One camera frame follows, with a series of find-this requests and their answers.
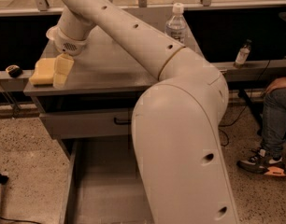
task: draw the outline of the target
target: black sneaker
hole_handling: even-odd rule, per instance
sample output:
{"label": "black sneaker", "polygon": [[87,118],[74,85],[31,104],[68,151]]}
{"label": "black sneaker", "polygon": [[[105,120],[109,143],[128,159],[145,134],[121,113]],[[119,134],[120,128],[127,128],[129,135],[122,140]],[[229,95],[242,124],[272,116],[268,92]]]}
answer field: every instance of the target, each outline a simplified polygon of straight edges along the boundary
{"label": "black sneaker", "polygon": [[264,149],[260,149],[255,156],[250,157],[247,161],[238,161],[237,166],[255,174],[286,176],[282,157],[275,160],[273,157],[265,155]]}

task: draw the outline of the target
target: gray drawer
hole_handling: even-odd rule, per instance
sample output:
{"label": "gray drawer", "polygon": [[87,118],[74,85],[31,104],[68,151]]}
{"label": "gray drawer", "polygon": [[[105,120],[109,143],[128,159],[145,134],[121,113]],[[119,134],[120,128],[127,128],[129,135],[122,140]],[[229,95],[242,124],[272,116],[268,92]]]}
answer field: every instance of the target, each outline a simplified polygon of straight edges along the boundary
{"label": "gray drawer", "polygon": [[132,110],[103,109],[40,114],[52,139],[72,139],[130,134]]}
{"label": "gray drawer", "polygon": [[59,223],[153,223],[130,135],[75,140]]}

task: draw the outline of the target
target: floor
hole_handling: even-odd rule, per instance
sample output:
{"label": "floor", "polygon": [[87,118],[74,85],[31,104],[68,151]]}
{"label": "floor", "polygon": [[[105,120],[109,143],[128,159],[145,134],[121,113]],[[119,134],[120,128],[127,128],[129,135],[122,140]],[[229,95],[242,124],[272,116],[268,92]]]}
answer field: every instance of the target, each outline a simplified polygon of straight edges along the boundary
{"label": "floor", "polygon": [[[232,123],[244,108],[239,99],[231,102],[222,124]],[[237,160],[258,146],[258,128],[248,108],[234,125],[221,128],[240,223],[286,224],[286,177],[254,175],[236,167]],[[286,145],[283,159],[286,163]],[[0,173],[9,177],[0,187],[1,217],[59,223],[67,169],[67,157],[50,139],[33,105],[24,105],[15,119],[7,105],[0,106]]]}

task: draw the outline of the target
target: drawer handle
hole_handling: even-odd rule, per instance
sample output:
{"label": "drawer handle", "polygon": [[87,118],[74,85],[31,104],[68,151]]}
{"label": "drawer handle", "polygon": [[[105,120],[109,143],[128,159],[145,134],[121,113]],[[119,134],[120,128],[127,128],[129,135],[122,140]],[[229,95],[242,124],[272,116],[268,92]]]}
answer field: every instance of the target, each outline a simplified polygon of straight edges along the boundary
{"label": "drawer handle", "polygon": [[132,121],[130,119],[118,119],[115,117],[114,123],[117,125],[128,125],[128,124],[131,124]]}

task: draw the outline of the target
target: plastic bottle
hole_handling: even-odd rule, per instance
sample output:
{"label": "plastic bottle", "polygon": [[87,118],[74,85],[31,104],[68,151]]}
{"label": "plastic bottle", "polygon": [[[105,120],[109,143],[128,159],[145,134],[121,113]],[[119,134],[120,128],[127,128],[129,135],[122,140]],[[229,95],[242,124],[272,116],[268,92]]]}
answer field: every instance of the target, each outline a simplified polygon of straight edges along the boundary
{"label": "plastic bottle", "polygon": [[234,63],[234,67],[235,68],[241,68],[245,61],[247,60],[249,54],[250,54],[250,51],[251,51],[251,43],[252,41],[251,40],[247,40],[244,45],[240,48],[237,56],[236,56],[236,61]]}
{"label": "plastic bottle", "polygon": [[172,16],[165,23],[164,32],[181,43],[185,42],[187,32],[187,22],[183,17],[184,6],[182,3],[176,3],[172,8]]}

